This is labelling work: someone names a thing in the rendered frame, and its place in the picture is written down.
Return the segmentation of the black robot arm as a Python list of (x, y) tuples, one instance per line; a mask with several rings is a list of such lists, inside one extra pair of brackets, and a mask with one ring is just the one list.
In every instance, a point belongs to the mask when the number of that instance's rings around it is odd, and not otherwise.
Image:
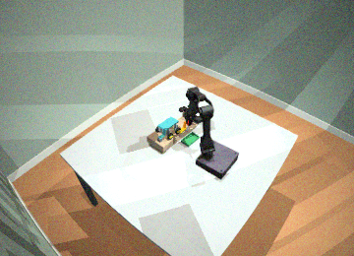
[[(200, 148), (201, 153), (203, 153), (202, 159), (210, 161), (214, 156), (213, 151), (215, 151), (215, 146), (211, 139), (211, 119), (215, 112), (214, 106), (212, 101), (207, 98), (207, 95), (201, 93), (198, 87), (188, 88), (186, 97), (190, 106), (197, 107), (196, 113), (198, 113), (203, 120), (204, 135), (201, 136)], [(201, 101), (206, 101), (208, 105), (199, 107)]]

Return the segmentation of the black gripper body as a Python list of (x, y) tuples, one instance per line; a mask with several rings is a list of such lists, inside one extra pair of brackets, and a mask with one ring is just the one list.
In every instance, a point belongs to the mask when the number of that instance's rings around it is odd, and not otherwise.
[(191, 118), (198, 124), (203, 122), (202, 118), (200, 116), (196, 115), (197, 114), (196, 113), (197, 107), (192, 107), (190, 105), (187, 105), (187, 107), (186, 106), (182, 106), (182, 107), (179, 107), (178, 111), (179, 112), (185, 111), (184, 114), (186, 116), (188, 116), (188, 115), (192, 116)]

